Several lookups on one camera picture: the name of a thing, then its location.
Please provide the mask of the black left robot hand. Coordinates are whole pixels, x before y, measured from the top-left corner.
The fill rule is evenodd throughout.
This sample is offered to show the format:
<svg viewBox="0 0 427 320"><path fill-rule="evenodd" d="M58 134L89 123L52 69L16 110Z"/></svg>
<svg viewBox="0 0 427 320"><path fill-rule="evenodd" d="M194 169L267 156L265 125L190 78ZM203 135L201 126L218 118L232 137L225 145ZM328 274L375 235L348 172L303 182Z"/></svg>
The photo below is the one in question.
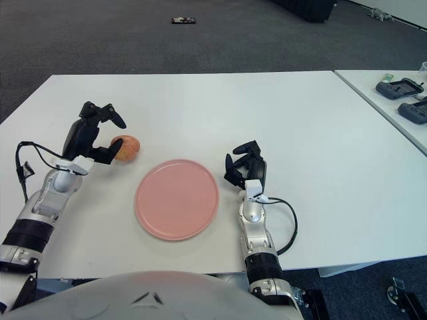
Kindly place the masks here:
<svg viewBox="0 0 427 320"><path fill-rule="evenodd" d="M123 145L123 139L119 138L108 148L93 146L99 134L99 123L106 121L112 121L120 129L126 128L125 121L111 103L98 107L90 101L85 102L79 119L73 123L68 132L61 158L71 161L81 155L97 163L110 165Z"/></svg>

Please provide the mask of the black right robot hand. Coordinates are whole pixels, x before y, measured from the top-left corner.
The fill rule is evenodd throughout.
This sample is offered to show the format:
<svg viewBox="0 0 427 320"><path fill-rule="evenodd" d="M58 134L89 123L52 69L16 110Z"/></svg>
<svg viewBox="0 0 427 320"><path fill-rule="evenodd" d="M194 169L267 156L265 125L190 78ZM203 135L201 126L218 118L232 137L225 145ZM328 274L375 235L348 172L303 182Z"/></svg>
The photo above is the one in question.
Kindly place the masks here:
<svg viewBox="0 0 427 320"><path fill-rule="evenodd" d="M267 163L261 156L261 149L256 140L237 146L232 153L242 156L233 161L232 156L226 154L224 179L242 190L246 189L247 180L259 180L264 190Z"/></svg>

